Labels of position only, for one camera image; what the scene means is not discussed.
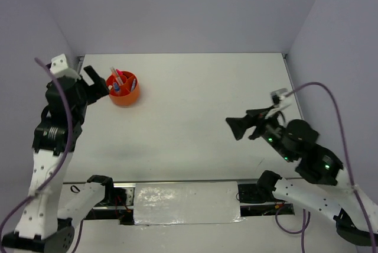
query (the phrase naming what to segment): light purple wall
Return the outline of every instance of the light purple wall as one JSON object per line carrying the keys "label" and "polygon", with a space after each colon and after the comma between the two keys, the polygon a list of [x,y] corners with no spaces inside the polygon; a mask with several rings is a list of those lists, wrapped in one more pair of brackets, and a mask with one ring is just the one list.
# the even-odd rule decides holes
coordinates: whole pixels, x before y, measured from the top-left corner
{"label": "light purple wall", "polygon": [[40,0],[0,0],[0,220],[30,184],[31,143],[49,81],[33,58],[61,53],[73,57]]}
{"label": "light purple wall", "polygon": [[287,52],[315,0],[45,0],[85,53]]}
{"label": "light purple wall", "polygon": [[[344,120],[356,180],[378,202],[378,0],[316,0],[288,57],[295,86],[325,83]],[[321,142],[344,159],[331,101],[318,87],[299,95]]]}

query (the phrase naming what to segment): orange cup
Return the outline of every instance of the orange cup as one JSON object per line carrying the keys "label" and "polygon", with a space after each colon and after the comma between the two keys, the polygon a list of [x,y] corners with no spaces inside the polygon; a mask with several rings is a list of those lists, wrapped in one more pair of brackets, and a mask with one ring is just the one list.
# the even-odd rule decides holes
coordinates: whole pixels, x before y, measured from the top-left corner
{"label": "orange cup", "polygon": [[[119,106],[129,106],[135,103],[141,92],[139,88],[138,79],[133,73],[122,71],[120,78],[123,81],[123,85],[120,85],[120,92],[117,94],[112,88],[109,92],[109,97],[115,105]],[[135,88],[131,91],[132,82],[135,79]],[[113,86],[113,83],[116,83],[116,79],[113,75],[108,77],[106,80],[106,86]]]}

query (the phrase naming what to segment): purple cable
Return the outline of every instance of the purple cable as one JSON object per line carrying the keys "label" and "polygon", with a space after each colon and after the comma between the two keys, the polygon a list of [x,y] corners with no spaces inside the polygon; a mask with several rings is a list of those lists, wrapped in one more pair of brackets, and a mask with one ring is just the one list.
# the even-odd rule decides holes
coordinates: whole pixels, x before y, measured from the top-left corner
{"label": "purple cable", "polygon": [[276,215],[275,215],[275,220],[276,220],[276,223],[278,225],[278,227],[288,233],[288,234],[300,234],[301,233],[301,249],[302,249],[302,253],[305,253],[305,230],[306,228],[308,227],[309,225],[309,221],[311,219],[311,213],[308,212],[308,217],[307,217],[307,221],[306,221],[306,210],[303,210],[303,222],[302,222],[302,229],[300,231],[289,231],[287,230],[286,228],[284,228],[278,221],[278,214],[279,212],[283,209],[284,207],[280,207],[277,212],[276,212]]}
{"label": "purple cable", "polygon": [[284,231],[284,232],[286,232],[286,233],[288,233],[288,234],[300,234],[300,233],[303,233],[304,230],[305,230],[305,229],[308,227],[308,225],[309,225],[309,221],[310,221],[310,219],[311,219],[311,214],[310,214],[310,212],[308,212],[308,217],[307,217],[307,221],[306,221],[306,210],[303,210],[303,217],[304,217],[304,222],[305,222],[305,224],[304,224],[304,226],[302,227],[302,229],[301,229],[300,231],[289,231],[289,230],[287,230],[286,228],[284,228],[284,227],[279,223],[279,221],[278,221],[278,215],[279,215],[280,211],[281,211],[283,208],[284,208],[284,207],[280,207],[280,208],[277,210],[276,215],[275,215],[275,220],[276,220],[276,223],[277,223],[278,227],[279,227],[282,231]]}
{"label": "purple cable", "polygon": [[[311,214],[308,212],[308,222],[309,222],[310,216],[311,216]],[[301,233],[302,253],[305,253],[305,230],[306,230],[307,226],[306,226],[306,210],[303,210],[302,233]]]}
{"label": "purple cable", "polygon": [[[57,90],[59,92],[59,95],[61,97],[61,100],[63,102],[64,110],[66,112],[66,117],[67,117],[67,125],[68,125],[67,144],[66,144],[66,148],[64,149],[64,152],[63,152],[63,155],[61,157],[61,160],[59,161],[59,163],[57,165],[57,168],[52,173],[52,175],[49,178],[47,178],[45,180],[45,182],[43,182],[37,188],[36,192],[39,192],[39,191],[42,191],[43,188],[45,188],[45,186],[48,185],[50,181],[52,181],[52,179],[57,175],[57,173],[61,169],[62,165],[64,164],[64,161],[66,160],[66,157],[67,157],[67,155],[68,155],[68,153],[70,151],[70,148],[71,148],[73,129],[72,129],[72,115],[71,115],[71,111],[70,111],[70,106],[69,106],[69,103],[67,101],[66,95],[64,94],[63,88],[59,84],[58,79],[50,72],[50,70],[46,67],[46,65],[40,59],[34,58],[34,61],[39,66],[41,66],[44,69],[44,71],[48,74],[48,76],[52,79],[53,83],[55,84],[55,87],[57,88]],[[9,219],[11,218],[11,216],[13,216],[23,205],[25,205],[27,203],[30,203],[33,199],[34,199],[33,196],[26,197],[18,205],[16,205],[14,207],[14,209],[12,209],[7,214],[7,216],[4,218],[4,220],[0,224],[0,237],[1,238],[2,238],[2,231],[4,230],[5,224],[9,221]],[[6,250],[4,249],[4,247],[1,244],[0,244],[0,251],[1,251],[1,253],[6,253]]]}
{"label": "purple cable", "polygon": [[83,220],[80,222],[79,233],[77,234],[76,244],[75,244],[75,247],[72,250],[72,253],[76,252],[76,249],[77,249],[77,247],[79,246],[79,243],[80,243],[80,239],[82,238],[83,222],[84,222]]}
{"label": "purple cable", "polygon": [[325,91],[328,93],[328,95],[332,99],[333,105],[334,105],[335,110],[336,110],[338,125],[340,127],[341,140],[343,142],[345,161],[346,161],[346,164],[347,164],[347,171],[348,171],[348,174],[349,174],[349,182],[350,182],[351,186],[353,187],[353,193],[354,193],[354,195],[356,195],[356,199],[357,199],[357,201],[358,201],[358,203],[361,207],[362,214],[364,215],[364,218],[365,218],[366,223],[367,223],[367,227],[369,229],[370,240],[372,242],[372,252],[377,253],[376,240],[375,240],[375,237],[374,237],[372,223],[369,220],[369,216],[367,215],[366,209],[364,207],[364,204],[361,200],[361,197],[360,197],[358,191],[354,188],[354,186],[355,186],[354,177],[353,177],[353,172],[352,172],[350,159],[349,159],[349,153],[348,153],[348,148],[347,148],[347,140],[345,138],[345,132],[344,132],[344,127],[343,127],[343,122],[341,120],[340,110],[338,108],[338,105],[336,103],[336,99],[335,99],[334,95],[332,94],[330,89],[328,87],[326,87],[326,85],[319,83],[319,82],[309,82],[309,83],[305,83],[305,84],[301,85],[299,88],[297,88],[295,90],[292,90],[291,92],[289,92],[286,95],[286,97],[291,96],[293,93],[299,92],[301,89],[303,89],[307,86],[320,86],[320,87],[322,87],[323,89],[325,89]]}

